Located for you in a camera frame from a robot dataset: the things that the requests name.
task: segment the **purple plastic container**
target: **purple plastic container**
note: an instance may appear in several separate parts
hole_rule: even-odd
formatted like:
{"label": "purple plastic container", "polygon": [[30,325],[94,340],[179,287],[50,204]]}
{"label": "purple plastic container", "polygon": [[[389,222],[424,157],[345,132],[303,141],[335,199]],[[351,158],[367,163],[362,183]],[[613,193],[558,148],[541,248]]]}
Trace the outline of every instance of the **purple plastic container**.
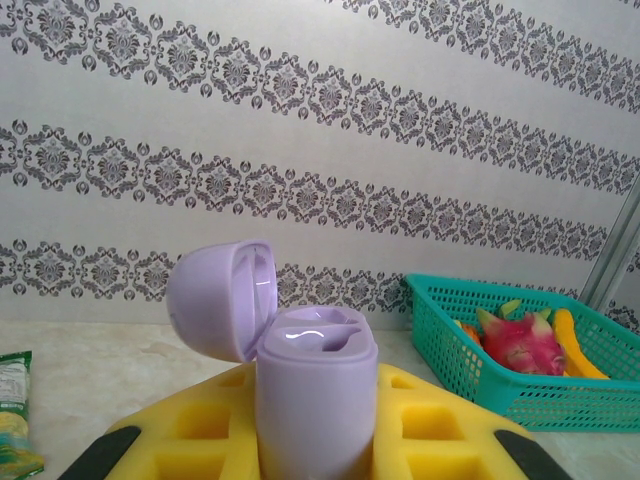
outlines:
{"label": "purple plastic container", "polygon": [[344,307],[277,311],[264,241],[184,256],[167,286],[171,323],[192,349],[256,358],[256,428],[267,480],[366,478],[376,417],[378,347],[365,317]]}

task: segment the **patterned wall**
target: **patterned wall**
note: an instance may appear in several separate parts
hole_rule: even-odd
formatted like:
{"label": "patterned wall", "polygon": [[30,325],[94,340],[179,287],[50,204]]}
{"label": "patterned wall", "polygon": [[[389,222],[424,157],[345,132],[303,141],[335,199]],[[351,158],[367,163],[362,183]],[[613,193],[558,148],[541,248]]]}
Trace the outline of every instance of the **patterned wall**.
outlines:
{"label": "patterned wall", "polygon": [[640,246],[609,302],[607,316],[640,335]]}
{"label": "patterned wall", "polygon": [[211,3],[0,0],[3,315],[164,322],[179,256],[247,237],[283,306],[374,326],[410,271],[578,294],[640,171],[600,7]]}

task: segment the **gray floral pattern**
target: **gray floral pattern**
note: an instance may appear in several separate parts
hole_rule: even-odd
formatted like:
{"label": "gray floral pattern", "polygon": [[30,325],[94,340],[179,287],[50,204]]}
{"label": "gray floral pattern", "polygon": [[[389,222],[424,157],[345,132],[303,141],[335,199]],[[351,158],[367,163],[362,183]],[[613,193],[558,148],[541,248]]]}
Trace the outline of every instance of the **gray floral pattern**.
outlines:
{"label": "gray floral pattern", "polygon": [[[99,246],[62,246],[39,242],[30,246],[22,239],[0,244],[0,288],[16,295],[30,292],[72,298],[93,294],[96,299],[134,299],[160,302],[167,280],[180,255],[167,252],[141,254]],[[338,305],[364,312],[411,310],[412,293],[401,273],[351,271],[336,267],[300,266],[285,263],[277,270],[280,307],[304,304]],[[577,298],[575,289],[507,284],[546,290]]]}
{"label": "gray floral pattern", "polygon": [[614,300],[611,300],[605,315],[626,329],[640,335],[640,319],[633,308],[626,305],[618,306]]}
{"label": "gray floral pattern", "polygon": [[[27,54],[33,45],[48,61],[67,65],[78,58],[89,72],[106,67],[112,76],[139,78],[149,86],[164,77],[172,90],[196,91],[203,98],[219,92],[218,98],[225,102],[254,109],[268,106],[274,113],[297,115],[303,121],[311,117],[318,124],[344,130],[353,127],[360,134],[418,148],[428,145],[432,150],[490,160],[496,166],[618,195],[630,191],[640,172],[638,157],[489,112],[472,113],[448,99],[415,91],[403,94],[400,85],[367,81],[357,73],[349,77],[343,68],[321,68],[315,60],[302,62],[298,55],[274,56],[267,46],[253,48],[238,38],[225,43],[218,33],[201,32],[180,21],[166,27],[162,16],[142,19],[135,8],[120,3],[113,7],[98,0],[5,4],[0,9],[0,38],[10,39],[18,55]],[[407,25],[412,34],[422,31],[433,41],[442,38],[449,47],[459,44],[469,54],[492,58],[545,82],[552,80],[560,88],[633,113],[640,109],[640,64],[546,23],[525,20],[515,10],[492,7],[487,0],[343,0],[343,6],[354,12],[366,10],[371,18],[383,17],[389,25]],[[0,131],[0,175],[15,168],[11,148],[10,132]],[[111,148],[105,154],[112,166],[120,161],[116,156],[124,158],[128,171],[112,186],[105,184],[107,196],[121,194],[136,181],[134,177],[144,177],[144,172],[133,170],[142,164],[136,166],[126,153]],[[68,179],[77,171],[73,159],[58,161],[65,165],[64,172],[51,171],[41,179],[54,189],[71,182]],[[194,171],[191,181],[197,179]],[[200,194],[209,195],[203,189],[200,186]],[[139,197],[144,194],[144,189],[137,191]]]}
{"label": "gray floral pattern", "polygon": [[640,8],[640,0],[620,0],[627,5],[633,5],[633,8]]}
{"label": "gray floral pattern", "polygon": [[[640,0],[620,0],[640,8]],[[453,48],[493,60],[502,67],[549,80],[607,105],[640,111],[640,64],[583,42],[522,12],[492,6],[489,0],[342,0],[345,10],[367,15],[387,25],[407,26],[410,34],[427,40],[446,39]]]}
{"label": "gray floral pattern", "polygon": [[637,272],[640,274],[640,248],[636,250],[636,253],[631,259],[631,262],[629,262],[629,265],[627,266],[627,272]]}
{"label": "gray floral pattern", "polygon": [[[442,128],[441,139],[446,141],[450,129]],[[73,140],[61,127],[44,125],[35,134],[28,130],[21,120],[0,128],[0,181],[12,180],[15,186],[26,187],[33,178],[41,188],[56,192],[99,192],[112,199],[132,198],[135,202],[153,201],[236,215],[251,213],[280,221],[316,222],[585,261],[597,258],[607,239],[607,229],[602,226],[432,197],[426,192],[325,179],[294,169],[282,172],[276,166],[254,166],[219,156],[205,161],[200,152],[184,154],[168,146],[154,153],[145,143],[134,147],[133,142],[109,136],[99,142],[88,132],[81,132]],[[512,152],[508,134],[505,130],[492,140],[504,161],[521,162],[530,169],[553,168],[553,159],[538,159],[536,154],[529,157],[526,151]],[[566,155],[570,146],[560,139],[554,148],[558,152],[555,155]],[[593,171],[589,178],[602,181],[599,175]]]}

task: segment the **dragon fruit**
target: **dragon fruit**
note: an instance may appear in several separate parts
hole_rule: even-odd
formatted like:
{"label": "dragon fruit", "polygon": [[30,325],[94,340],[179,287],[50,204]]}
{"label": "dragon fruit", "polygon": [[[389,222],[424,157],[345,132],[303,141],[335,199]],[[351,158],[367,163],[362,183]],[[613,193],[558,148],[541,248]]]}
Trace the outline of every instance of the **dragon fruit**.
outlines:
{"label": "dragon fruit", "polygon": [[542,314],[526,313],[522,320],[507,321],[478,308],[477,315],[484,330],[482,346],[500,365],[519,373],[564,373],[565,352]]}

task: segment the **purple lid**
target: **purple lid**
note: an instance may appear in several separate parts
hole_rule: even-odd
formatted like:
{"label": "purple lid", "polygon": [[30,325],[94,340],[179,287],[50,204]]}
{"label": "purple lid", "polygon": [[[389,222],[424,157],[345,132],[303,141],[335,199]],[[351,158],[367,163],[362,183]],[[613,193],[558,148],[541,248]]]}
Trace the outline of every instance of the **purple lid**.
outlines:
{"label": "purple lid", "polygon": [[180,259],[167,284],[171,324],[190,348],[249,362],[278,308],[271,247],[261,240],[201,248]]}

